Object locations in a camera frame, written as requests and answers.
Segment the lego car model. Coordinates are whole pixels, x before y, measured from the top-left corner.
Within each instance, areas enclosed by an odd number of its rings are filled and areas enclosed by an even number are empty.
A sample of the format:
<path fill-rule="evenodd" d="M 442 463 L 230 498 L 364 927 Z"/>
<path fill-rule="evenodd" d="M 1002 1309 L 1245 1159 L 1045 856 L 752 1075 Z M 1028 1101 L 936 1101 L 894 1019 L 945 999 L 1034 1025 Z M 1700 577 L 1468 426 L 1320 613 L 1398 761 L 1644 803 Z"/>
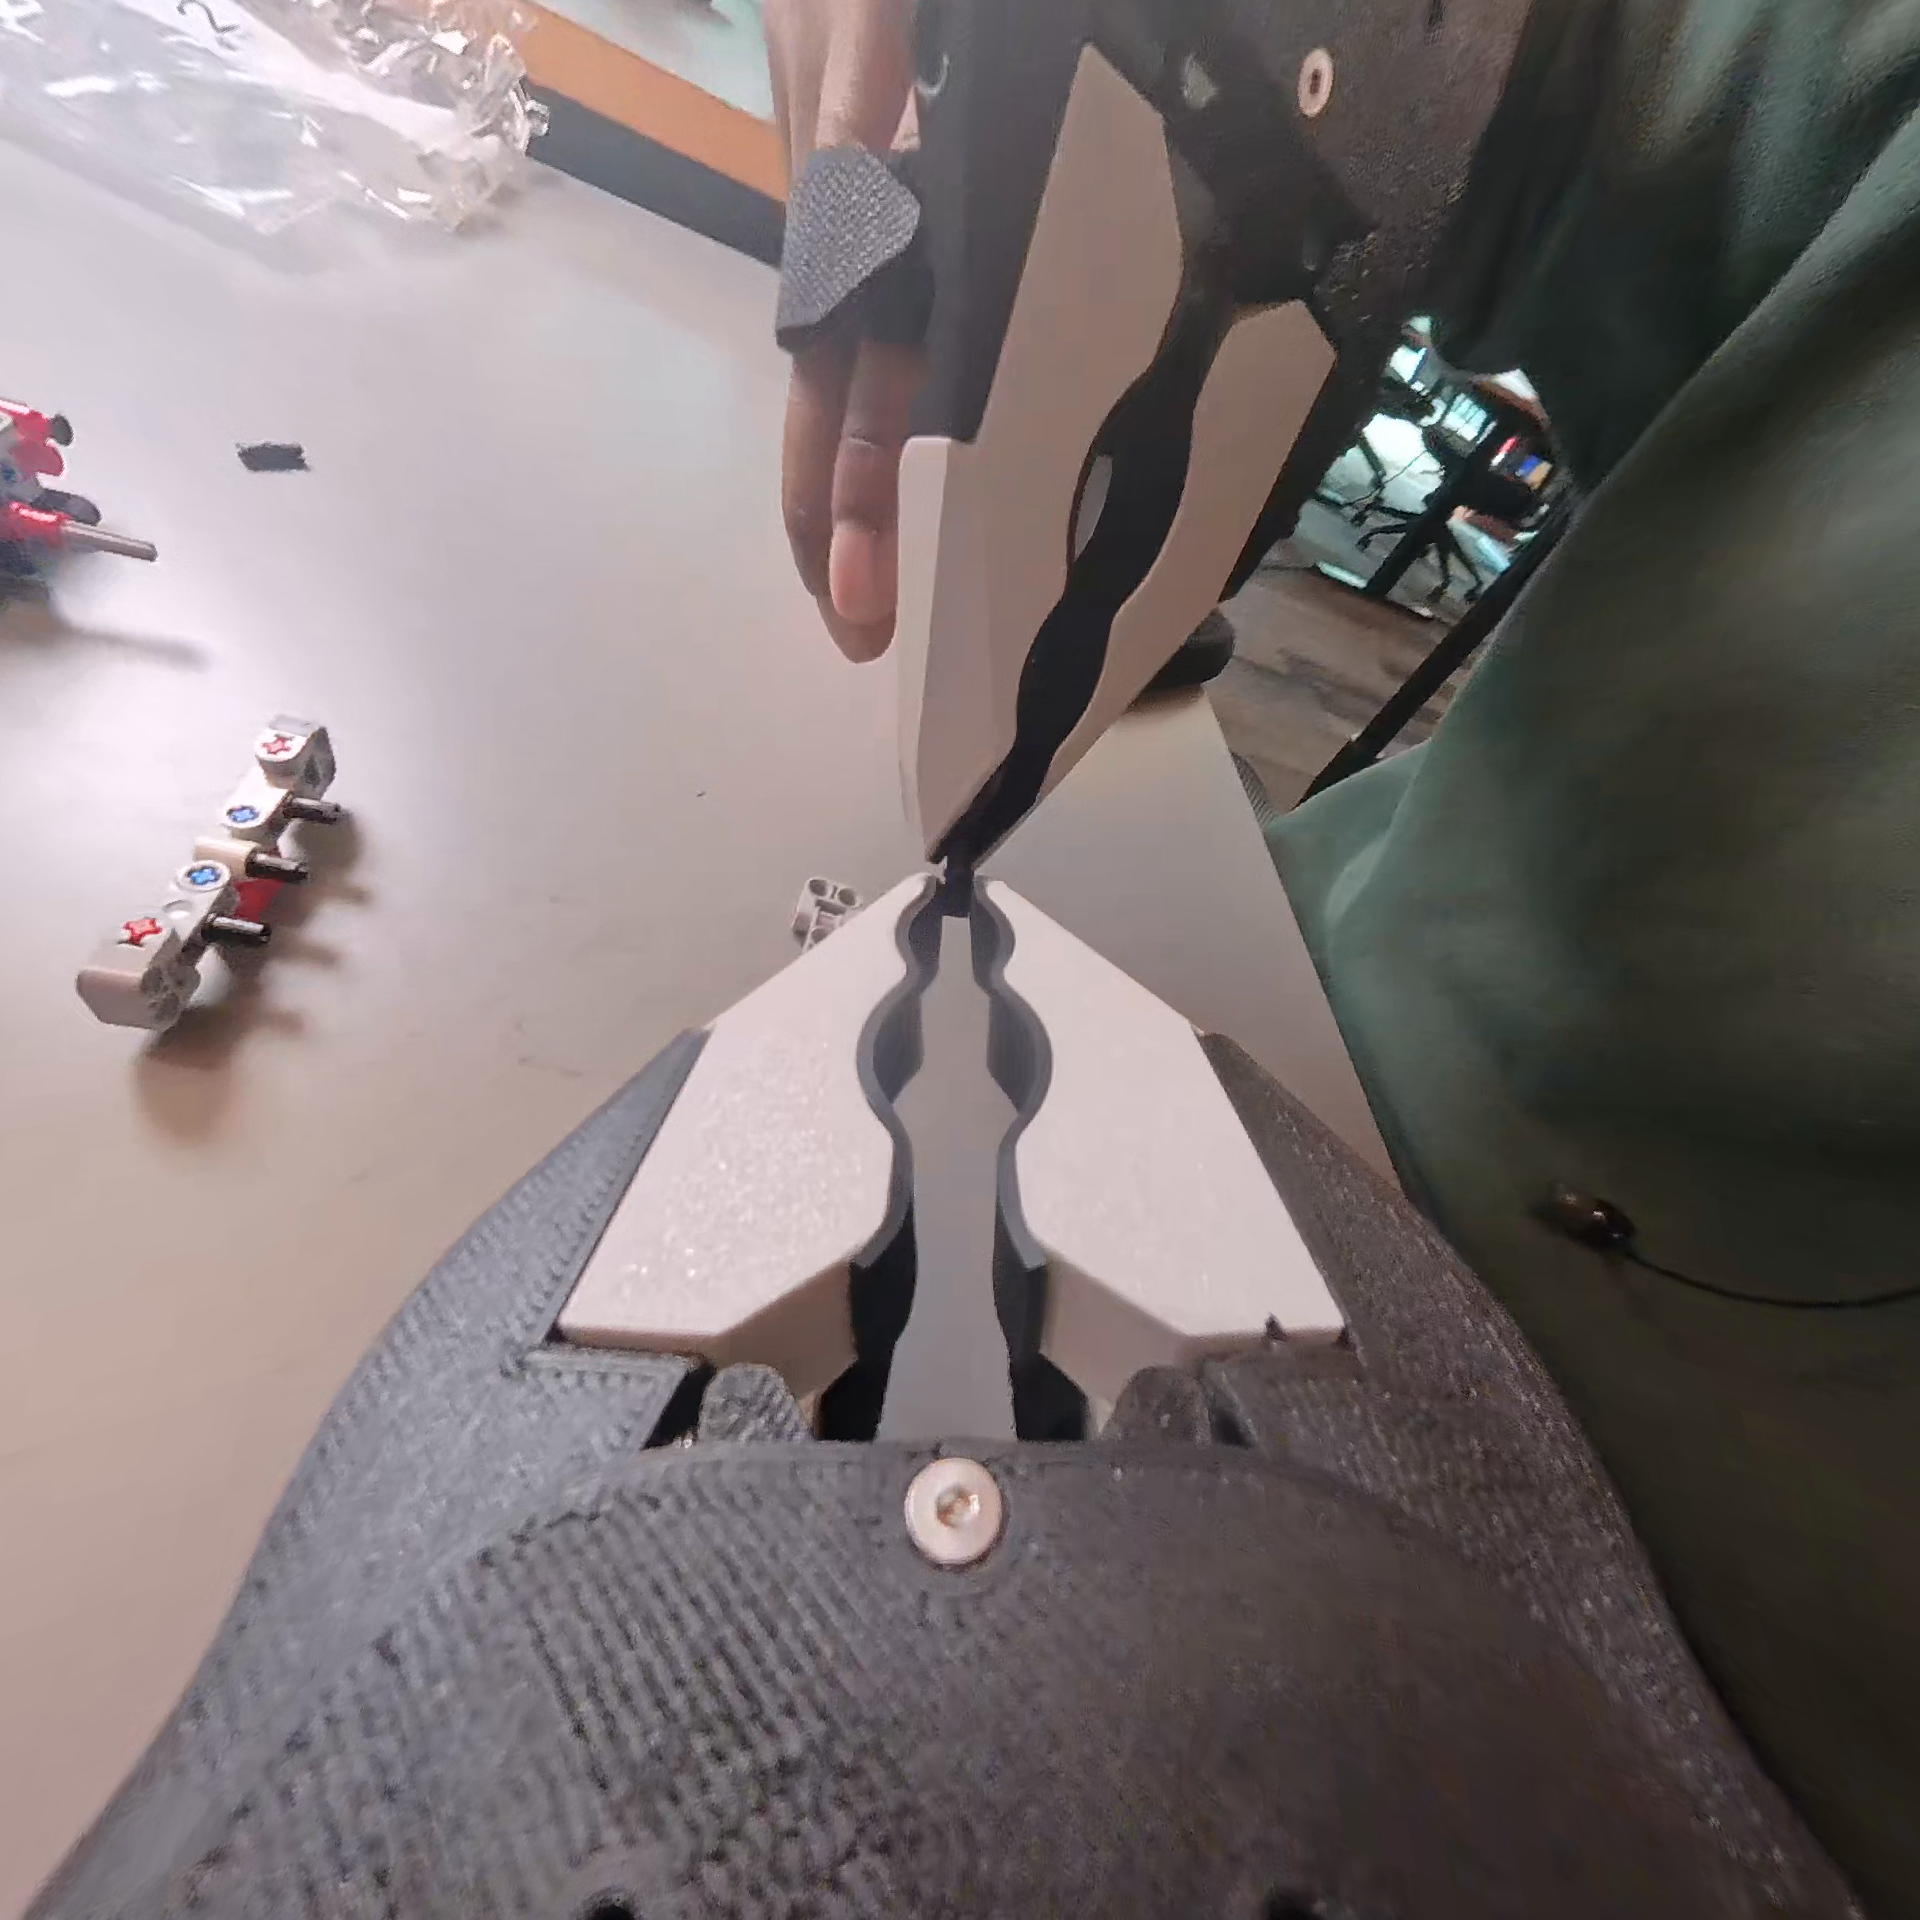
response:
<path fill-rule="evenodd" d="M 48 558 L 92 554 L 158 561 L 158 547 L 114 533 L 88 497 L 65 490 L 75 439 L 61 414 L 3 398 L 3 558 L 5 571 L 36 571 Z"/>

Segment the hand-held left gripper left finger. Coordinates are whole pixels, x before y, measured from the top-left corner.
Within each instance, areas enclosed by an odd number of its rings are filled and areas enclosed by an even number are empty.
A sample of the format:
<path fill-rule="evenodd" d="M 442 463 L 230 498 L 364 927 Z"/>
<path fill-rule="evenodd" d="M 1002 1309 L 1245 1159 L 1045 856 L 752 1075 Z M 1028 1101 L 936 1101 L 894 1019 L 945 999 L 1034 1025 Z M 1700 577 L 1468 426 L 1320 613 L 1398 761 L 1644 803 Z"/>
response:
<path fill-rule="evenodd" d="M 938 879 L 910 875 L 690 1039 L 560 1342 L 752 1362 L 797 1402 L 884 1377 L 917 1266 L 898 1097 L 942 938 Z"/>

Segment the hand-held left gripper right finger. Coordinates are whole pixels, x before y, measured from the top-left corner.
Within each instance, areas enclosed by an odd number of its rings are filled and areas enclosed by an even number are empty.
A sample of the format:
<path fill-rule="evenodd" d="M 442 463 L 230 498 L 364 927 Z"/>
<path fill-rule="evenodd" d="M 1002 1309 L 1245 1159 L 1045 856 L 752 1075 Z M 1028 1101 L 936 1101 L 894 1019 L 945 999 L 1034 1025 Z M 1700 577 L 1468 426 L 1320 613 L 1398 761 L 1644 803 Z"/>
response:
<path fill-rule="evenodd" d="M 1002 880 L 973 893 L 995 1303 L 1016 1402 L 1118 1405 L 1144 1369 L 1346 1330 L 1201 1031 Z"/>

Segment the person's right hand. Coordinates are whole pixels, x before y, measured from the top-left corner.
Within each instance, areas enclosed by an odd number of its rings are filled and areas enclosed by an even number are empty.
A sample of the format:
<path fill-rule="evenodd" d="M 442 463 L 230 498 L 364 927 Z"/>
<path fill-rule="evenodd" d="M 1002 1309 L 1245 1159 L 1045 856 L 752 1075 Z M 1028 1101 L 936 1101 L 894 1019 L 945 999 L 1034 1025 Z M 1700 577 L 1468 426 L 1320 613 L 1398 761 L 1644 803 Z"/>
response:
<path fill-rule="evenodd" d="M 762 23 L 790 183 L 816 151 L 921 145 L 910 5 L 768 3 Z M 898 467 L 921 384 L 908 344 L 820 338 L 788 369 L 784 531 L 834 648 L 862 666 L 896 637 Z"/>

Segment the clear plastic bag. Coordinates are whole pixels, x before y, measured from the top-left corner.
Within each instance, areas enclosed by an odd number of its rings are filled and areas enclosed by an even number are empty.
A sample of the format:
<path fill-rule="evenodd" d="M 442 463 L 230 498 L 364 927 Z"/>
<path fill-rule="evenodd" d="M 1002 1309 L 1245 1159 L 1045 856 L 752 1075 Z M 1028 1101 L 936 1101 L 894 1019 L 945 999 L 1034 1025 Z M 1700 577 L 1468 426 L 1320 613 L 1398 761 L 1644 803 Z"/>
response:
<path fill-rule="evenodd" d="M 5 3 L 5 142 L 276 237 L 352 209 L 458 231 L 545 135 L 509 3 Z"/>

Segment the person's right forearm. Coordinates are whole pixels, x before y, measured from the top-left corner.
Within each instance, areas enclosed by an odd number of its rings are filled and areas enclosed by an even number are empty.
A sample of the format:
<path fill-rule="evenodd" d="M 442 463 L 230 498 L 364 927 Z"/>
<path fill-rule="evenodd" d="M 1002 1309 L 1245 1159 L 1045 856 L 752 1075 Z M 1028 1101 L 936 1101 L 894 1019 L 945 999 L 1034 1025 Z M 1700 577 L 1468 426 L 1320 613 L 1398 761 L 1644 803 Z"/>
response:
<path fill-rule="evenodd" d="M 1916 3 L 1530 5 L 1417 309 L 1596 493 L 1661 417 L 1916 335 Z"/>

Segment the orange edged table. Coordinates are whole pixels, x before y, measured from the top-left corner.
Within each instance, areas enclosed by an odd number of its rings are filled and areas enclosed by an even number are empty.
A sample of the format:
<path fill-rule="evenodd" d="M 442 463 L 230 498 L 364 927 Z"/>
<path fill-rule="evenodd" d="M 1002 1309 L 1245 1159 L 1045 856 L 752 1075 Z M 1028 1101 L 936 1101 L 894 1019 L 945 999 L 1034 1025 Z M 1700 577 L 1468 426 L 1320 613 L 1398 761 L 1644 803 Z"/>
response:
<path fill-rule="evenodd" d="M 520 5 L 550 170 L 774 267 L 784 145 L 754 3 Z"/>

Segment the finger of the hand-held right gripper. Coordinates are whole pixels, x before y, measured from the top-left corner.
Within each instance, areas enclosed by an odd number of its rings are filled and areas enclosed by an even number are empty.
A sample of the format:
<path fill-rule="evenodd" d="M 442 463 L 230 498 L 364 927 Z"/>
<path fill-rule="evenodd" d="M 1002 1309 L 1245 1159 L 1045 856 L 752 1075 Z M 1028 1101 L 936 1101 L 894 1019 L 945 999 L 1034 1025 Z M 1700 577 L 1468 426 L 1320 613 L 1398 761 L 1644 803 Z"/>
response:
<path fill-rule="evenodd" d="M 1090 450 L 1062 582 L 1012 662 L 1012 735 L 945 822 L 973 869 L 1075 768 L 1216 606 L 1307 429 L 1334 353 L 1304 303 L 1181 322 Z"/>
<path fill-rule="evenodd" d="M 900 783 L 945 869 L 996 850 L 1092 714 L 1130 565 L 1075 547 L 1076 514 L 1181 290 L 1162 115 L 1088 45 L 973 439 L 913 439 L 900 467 Z"/>

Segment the black office chair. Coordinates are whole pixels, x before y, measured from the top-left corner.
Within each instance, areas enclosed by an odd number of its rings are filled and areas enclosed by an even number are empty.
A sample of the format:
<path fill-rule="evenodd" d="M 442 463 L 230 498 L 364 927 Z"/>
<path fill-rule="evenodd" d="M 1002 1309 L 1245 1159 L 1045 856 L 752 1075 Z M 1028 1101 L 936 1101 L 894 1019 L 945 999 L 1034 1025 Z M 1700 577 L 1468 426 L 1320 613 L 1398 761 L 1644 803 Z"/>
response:
<path fill-rule="evenodd" d="M 1324 517 L 1304 536 L 1307 569 L 1339 590 L 1365 593 L 1464 465 L 1461 456 L 1437 459 L 1432 450 L 1392 465 L 1372 441 L 1342 456 L 1334 481 L 1314 501 Z M 1454 505 L 1444 531 L 1408 563 L 1388 601 L 1450 623 L 1482 601 L 1528 539 L 1524 525 Z"/>

